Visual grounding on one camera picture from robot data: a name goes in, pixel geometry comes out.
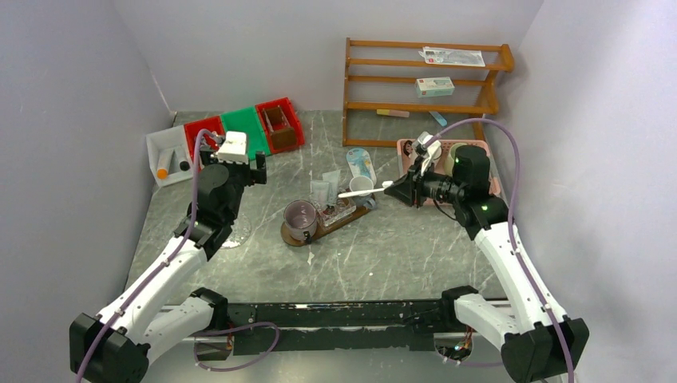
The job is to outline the white toothbrush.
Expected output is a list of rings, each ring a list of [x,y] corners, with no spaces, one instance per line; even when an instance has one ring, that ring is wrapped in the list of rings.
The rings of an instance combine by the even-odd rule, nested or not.
[[[338,197],[340,199],[344,198],[351,198],[355,196],[365,196],[365,195],[371,195],[375,192],[384,192],[388,187],[390,187],[394,182],[389,180],[389,181],[384,181],[382,182],[382,186],[380,188],[374,188],[374,189],[367,189],[367,190],[360,190],[360,191],[349,191],[349,192],[344,192],[341,194],[338,194]]]

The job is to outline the grey-blue mug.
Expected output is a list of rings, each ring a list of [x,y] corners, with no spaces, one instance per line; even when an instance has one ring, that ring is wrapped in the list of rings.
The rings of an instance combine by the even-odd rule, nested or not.
[[[373,189],[374,183],[368,176],[355,176],[349,182],[349,190],[360,191]],[[374,210],[377,207],[374,197],[371,195],[352,197],[356,207],[365,207],[368,210]]]

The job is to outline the pale green mug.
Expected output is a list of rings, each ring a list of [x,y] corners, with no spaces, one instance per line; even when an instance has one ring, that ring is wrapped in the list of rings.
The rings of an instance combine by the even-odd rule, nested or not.
[[[456,164],[456,151],[463,146],[466,146],[466,143],[456,143],[449,147],[449,151],[447,152],[443,164],[443,168],[447,176],[451,176],[453,174],[453,167]]]

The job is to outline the white enamel mug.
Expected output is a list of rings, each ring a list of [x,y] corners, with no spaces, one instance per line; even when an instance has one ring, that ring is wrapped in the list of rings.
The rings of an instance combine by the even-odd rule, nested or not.
[[[422,152],[420,155],[422,158],[420,169],[422,175],[428,171],[434,171],[441,154],[441,143],[438,140],[430,144],[425,151]]]

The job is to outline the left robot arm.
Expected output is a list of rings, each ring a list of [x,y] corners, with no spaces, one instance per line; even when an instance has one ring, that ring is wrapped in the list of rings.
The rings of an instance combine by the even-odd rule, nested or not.
[[[112,303],[71,323],[69,361],[78,382],[139,382],[159,356],[184,338],[237,329],[228,300],[207,288],[193,291],[167,314],[159,312],[232,235],[245,188],[266,182],[263,152],[256,153],[254,165],[218,153],[194,177],[188,214],[158,258]]]

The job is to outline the toothpaste tube red cap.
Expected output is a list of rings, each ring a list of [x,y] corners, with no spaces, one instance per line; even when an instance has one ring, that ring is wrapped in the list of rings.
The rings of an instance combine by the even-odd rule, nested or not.
[[[311,181],[311,202],[318,211],[324,211],[327,208],[327,198],[331,184],[323,180]]]

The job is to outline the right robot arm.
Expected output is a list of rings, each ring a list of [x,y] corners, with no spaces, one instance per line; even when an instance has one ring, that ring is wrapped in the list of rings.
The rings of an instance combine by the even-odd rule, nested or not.
[[[513,310],[506,314],[469,286],[447,290],[441,298],[439,321],[447,330],[465,325],[495,346],[501,364],[515,382],[535,382],[574,370],[589,339],[583,319],[572,319],[537,275],[518,238],[506,202],[490,192],[490,160],[478,146],[464,145],[454,155],[449,176],[427,169],[427,156],[418,157],[407,173],[384,191],[410,207],[426,200],[453,208],[489,260]]]

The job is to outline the purple mug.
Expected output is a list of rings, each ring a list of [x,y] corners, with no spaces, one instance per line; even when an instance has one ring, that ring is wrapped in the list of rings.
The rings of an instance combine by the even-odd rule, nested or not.
[[[318,226],[318,212],[311,202],[298,199],[289,203],[283,219],[290,237],[304,244],[311,243]]]

